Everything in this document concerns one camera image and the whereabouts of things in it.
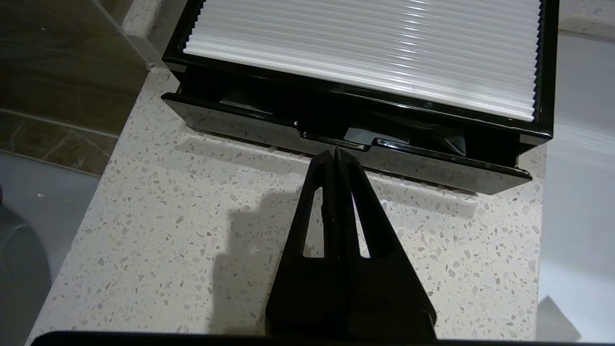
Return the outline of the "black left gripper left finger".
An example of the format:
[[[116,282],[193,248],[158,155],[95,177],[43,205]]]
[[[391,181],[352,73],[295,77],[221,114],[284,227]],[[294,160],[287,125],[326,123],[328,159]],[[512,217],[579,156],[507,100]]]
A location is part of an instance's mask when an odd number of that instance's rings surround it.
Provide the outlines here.
[[[314,195],[322,190],[324,254],[303,254]],[[272,336],[334,336],[344,324],[341,239],[334,195],[334,160],[329,151],[312,159],[266,305]]]

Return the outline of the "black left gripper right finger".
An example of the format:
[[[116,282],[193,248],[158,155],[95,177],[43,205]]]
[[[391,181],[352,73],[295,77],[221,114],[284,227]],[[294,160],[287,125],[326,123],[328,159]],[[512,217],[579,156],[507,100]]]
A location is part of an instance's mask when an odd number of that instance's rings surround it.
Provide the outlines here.
[[[356,339],[434,340],[437,315],[356,157],[334,156],[346,328]]]

